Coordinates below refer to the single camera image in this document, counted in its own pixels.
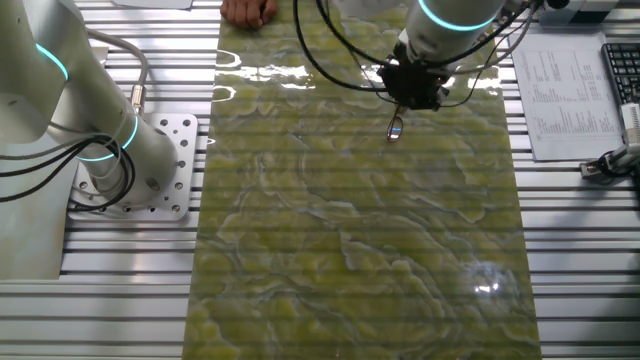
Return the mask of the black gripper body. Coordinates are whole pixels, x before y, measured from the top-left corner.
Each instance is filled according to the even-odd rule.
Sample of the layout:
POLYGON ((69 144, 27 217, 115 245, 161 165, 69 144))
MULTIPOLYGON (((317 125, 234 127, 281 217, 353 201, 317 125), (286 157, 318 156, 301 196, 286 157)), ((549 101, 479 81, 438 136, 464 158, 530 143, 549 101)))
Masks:
POLYGON ((395 102, 410 110, 437 111, 449 94, 444 87, 449 77, 432 73, 419 62, 393 59, 377 74, 395 102))

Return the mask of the person's hand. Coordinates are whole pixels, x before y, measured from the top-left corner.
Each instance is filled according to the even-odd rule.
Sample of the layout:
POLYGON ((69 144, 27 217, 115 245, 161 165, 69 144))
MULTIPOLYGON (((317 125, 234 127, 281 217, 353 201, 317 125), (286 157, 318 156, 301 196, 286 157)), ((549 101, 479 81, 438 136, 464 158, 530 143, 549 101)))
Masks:
POLYGON ((251 30, 267 24, 277 11, 277 0, 224 0, 220 9, 224 20, 251 30))

